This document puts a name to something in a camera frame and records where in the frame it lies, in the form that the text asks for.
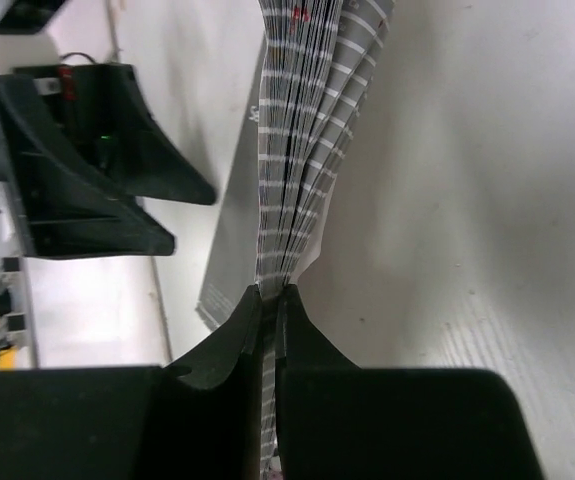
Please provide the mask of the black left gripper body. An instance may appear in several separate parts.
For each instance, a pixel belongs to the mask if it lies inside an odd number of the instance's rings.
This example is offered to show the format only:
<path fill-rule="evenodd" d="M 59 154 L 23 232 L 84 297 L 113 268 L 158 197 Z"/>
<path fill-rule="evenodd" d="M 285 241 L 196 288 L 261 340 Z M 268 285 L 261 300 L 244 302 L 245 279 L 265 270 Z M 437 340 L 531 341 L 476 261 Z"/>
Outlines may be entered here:
<path fill-rule="evenodd" d="M 103 86 L 107 66 L 102 63 L 18 67 L 15 75 L 34 81 L 56 126 L 76 146 L 89 150 L 101 135 L 110 131 L 108 94 Z M 6 166 L 0 147 L 0 181 L 6 179 Z"/>

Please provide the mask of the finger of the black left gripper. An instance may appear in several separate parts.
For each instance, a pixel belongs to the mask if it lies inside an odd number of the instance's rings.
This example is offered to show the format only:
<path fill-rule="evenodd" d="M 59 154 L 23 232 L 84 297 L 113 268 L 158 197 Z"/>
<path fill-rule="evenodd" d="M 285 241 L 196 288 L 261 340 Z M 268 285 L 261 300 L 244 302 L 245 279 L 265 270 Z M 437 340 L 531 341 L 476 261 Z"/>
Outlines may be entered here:
<path fill-rule="evenodd" d="M 27 75 L 0 76 L 0 148 L 4 190 L 24 256 L 174 252 L 174 235 L 83 159 Z"/>
<path fill-rule="evenodd" d="M 131 196 L 212 205 L 216 191 L 168 139 L 128 64 L 81 67 L 81 141 Z"/>

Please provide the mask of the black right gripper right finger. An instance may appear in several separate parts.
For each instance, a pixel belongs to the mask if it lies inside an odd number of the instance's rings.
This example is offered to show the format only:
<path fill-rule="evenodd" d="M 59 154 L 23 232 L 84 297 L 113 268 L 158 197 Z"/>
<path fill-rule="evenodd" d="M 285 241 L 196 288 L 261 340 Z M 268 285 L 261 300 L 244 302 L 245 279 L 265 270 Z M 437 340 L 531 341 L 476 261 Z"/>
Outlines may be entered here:
<path fill-rule="evenodd" d="M 519 403 L 478 368 L 361 368 L 295 286 L 277 317 L 276 405 L 288 479 L 540 479 Z"/>

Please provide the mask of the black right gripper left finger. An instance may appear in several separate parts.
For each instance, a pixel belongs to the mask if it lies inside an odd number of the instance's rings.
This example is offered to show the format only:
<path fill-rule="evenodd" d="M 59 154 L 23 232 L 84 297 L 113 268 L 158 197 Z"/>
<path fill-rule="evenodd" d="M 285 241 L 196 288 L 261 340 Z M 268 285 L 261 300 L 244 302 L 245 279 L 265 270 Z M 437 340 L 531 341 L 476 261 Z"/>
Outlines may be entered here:
<path fill-rule="evenodd" d="M 167 366 L 0 372 L 0 479 L 253 479 L 262 302 Z"/>

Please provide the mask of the grey paper swatch booklet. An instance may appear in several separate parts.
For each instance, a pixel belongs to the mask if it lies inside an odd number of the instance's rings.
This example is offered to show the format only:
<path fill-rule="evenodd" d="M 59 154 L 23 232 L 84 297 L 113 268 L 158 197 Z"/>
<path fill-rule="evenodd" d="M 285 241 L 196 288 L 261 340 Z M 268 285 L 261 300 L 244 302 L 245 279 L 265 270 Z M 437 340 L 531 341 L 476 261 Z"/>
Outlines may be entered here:
<path fill-rule="evenodd" d="M 256 479 L 278 479 L 272 306 L 317 258 L 330 197 L 390 29 L 390 1 L 264 1 L 264 55 L 197 311 L 211 328 L 248 286 L 266 312 Z"/>

